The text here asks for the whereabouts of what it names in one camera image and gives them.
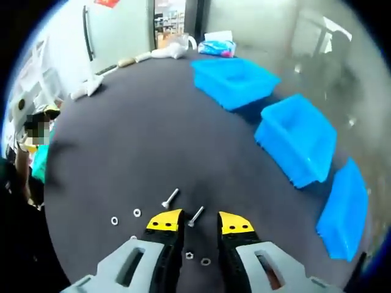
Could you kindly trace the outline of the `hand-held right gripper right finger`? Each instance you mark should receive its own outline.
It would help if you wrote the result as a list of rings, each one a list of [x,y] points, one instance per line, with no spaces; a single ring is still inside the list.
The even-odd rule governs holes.
[[[219,268],[225,292],[342,292],[317,277],[280,247],[259,238],[250,221],[217,214]]]

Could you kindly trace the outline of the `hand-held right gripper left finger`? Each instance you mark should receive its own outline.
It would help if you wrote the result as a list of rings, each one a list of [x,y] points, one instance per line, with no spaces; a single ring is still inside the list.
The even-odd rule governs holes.
[[[152,217],[139,239],[129,239],[64,292],[176,292],[182,267],[185,212]]]

